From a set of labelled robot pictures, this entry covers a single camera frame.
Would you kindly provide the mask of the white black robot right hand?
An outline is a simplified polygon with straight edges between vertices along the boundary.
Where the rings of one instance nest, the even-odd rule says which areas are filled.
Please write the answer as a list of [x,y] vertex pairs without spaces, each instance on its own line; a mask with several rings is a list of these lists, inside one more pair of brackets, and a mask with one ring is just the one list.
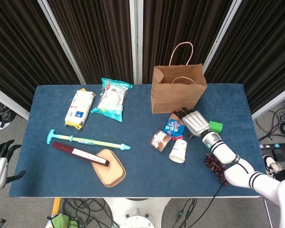
[[180,111],[173,111],[172,113],[184,122],[191,133],[189,138],[200,137],[204,131],[210,130],[209,122],[198,111],[183,107]]

